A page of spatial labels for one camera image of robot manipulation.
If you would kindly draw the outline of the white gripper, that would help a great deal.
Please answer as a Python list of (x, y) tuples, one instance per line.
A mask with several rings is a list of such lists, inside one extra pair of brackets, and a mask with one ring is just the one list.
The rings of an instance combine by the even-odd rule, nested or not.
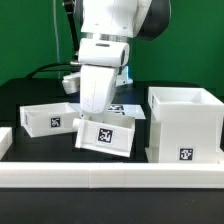
[(106, 112), (115, 95), (116, 68), (83, 65), (80, 76), (80, 106), (85, 115)]

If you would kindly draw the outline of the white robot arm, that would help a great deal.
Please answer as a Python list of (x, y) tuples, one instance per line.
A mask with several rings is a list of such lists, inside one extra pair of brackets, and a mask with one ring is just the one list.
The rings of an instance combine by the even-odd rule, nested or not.
[(153, 40), (168, 27), (170, 0), (76, 0), (81, 22), (81, 110), (100, 116), (110, 106), (116, 78), (129, 59), (130, 38)]

